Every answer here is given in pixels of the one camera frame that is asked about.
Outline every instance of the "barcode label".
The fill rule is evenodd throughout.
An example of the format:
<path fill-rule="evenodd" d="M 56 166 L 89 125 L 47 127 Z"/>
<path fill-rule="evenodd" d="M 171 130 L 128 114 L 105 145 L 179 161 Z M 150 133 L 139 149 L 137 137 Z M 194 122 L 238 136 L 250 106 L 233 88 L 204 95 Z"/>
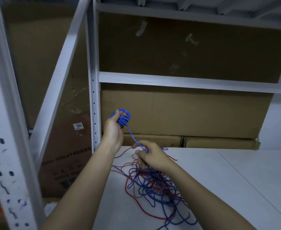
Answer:
<path fill-rule="evenodd" d="M 73 127 L 75 128 L 75 130 L 84 129 L 82 123 L 74 123 L 74 124 L 73 124 Z"/>

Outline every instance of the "cable bundle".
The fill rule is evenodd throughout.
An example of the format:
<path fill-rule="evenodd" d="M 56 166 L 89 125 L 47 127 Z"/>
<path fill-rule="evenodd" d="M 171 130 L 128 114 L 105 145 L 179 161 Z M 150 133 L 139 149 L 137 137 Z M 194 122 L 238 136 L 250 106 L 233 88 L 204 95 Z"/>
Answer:
<path fill-rule="evenodd" d="M 120 115 L 120 118 L 118 120 L 118 123 L 121 127 L 127 126 L 127 122 L 130 120 L 131 116 L 130 113 L 124 109 L 119 109 L 120 111 L 127 113 L 127 116 Z M 165 223 L 163 226 L 158 228 L 157 230 L 160 230 L 161 228 L 165 227 L 167 230 L 167 225 L 173 224 L 173 225 L 179 225 L 182 223 L 187 223 L 189 225 L 195 225 L 197 223 L 197 220 L 193 223 L 190 223 L 188 219 L 191 217 L 190 213 L 188 213 L 187 217 L 183 217 L 181 213 L 179 212 L 177 206 L 180 203 L 183 203 L 187 208 L 187 204 L 183 197 L 181 196 L 180 192 L 176 188 L 176 186 L 173 184 L 171 179 L 166 175 L 163 174 L 161 171 L 154 170 L 152 168 L 148 169 L 141 169 L 138 166 L 138 159 L 134 158 L 135 154 L 132 155 L 133 162 L 127 162 L 123 166 L 113 166 L 116 170 L 112 170 L 114 172 L 120 173 L 124 175 L 127 178 L 126 184 L 125 184 L 125 191 L 126 193 L 131 196 L 139 205 L 141 210 L 146 213 L 147 215 L 154 217 L 156 219 L 164 220 Z M 126 174 L 123 171 L 124 167 L 131 167 L 129 169 L 128 174 Z M 133 187 L 133 194 L 130 194 L 128 192 L 128 189 Z M 141 204 L 139 203 L 138 199 L 144 197 L 152 207 L 156 206 L 156 203 L 160 203 L 164 212 L 165 217 L 159 217 L 152 215 L 148 212 L 146 212 Z M 171 214 L 167 214 L 165 210 L 165 206 L 169 206 L 172 209 Z M 181 219 L 179 222 L 173 222 L 174 217 L 178 215 L 179 218 Z"/>

